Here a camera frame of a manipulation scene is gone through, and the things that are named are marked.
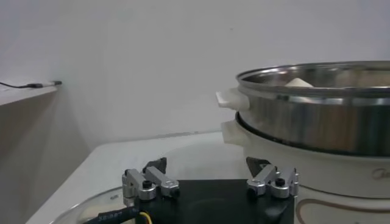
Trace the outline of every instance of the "white cooker handle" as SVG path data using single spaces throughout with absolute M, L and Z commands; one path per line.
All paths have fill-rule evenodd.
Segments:
M 215 95 L 219 107 L 230 108 L 236 111 L 249 110 L 249 98 L 239 92 L 237 88 L 216 92 Z
M 236 121 L 227 121 L 221 124 L 222 137 L 224 143 L 238 146 L 247 146 L 250 144 L 248 135 L 243 131 Z

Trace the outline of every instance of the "silver clamp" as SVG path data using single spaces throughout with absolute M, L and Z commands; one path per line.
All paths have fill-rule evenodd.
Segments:
M 247 180 L 247 189 L 251 197 L 259 197 L 266 193 L 267 186 L 271 188 L 271 195 L 277 198 L 288 198 L 298 195 L 298 176 L 294 168 L 278 171 L 268 164 L 253 179 Z
M 298 196 L 299 174 L 295 168 L 283 169 L 271 183 L 271 194 L 277 198 L 288 198 L 290 195 Z
M 259 197 L 266 193 L 268 182 L 277 177 L 277 168 L 273 165 L 267 165 L 253 179 L 246 181 L 248 193 L 251 196 Z
M 136 169 L 126 170 L 122 176 L 123 197 L 138 197 L 140 200 L 148 201 L 156 197 L 156 185 L 145 179 Z
M 179 182 L 169 179 L 156 167 L 150 166 L 146 168 L 145 177 L 147 180 L 157 184 L 161 189 L 162 196 L 177 198 L 180 196 Z

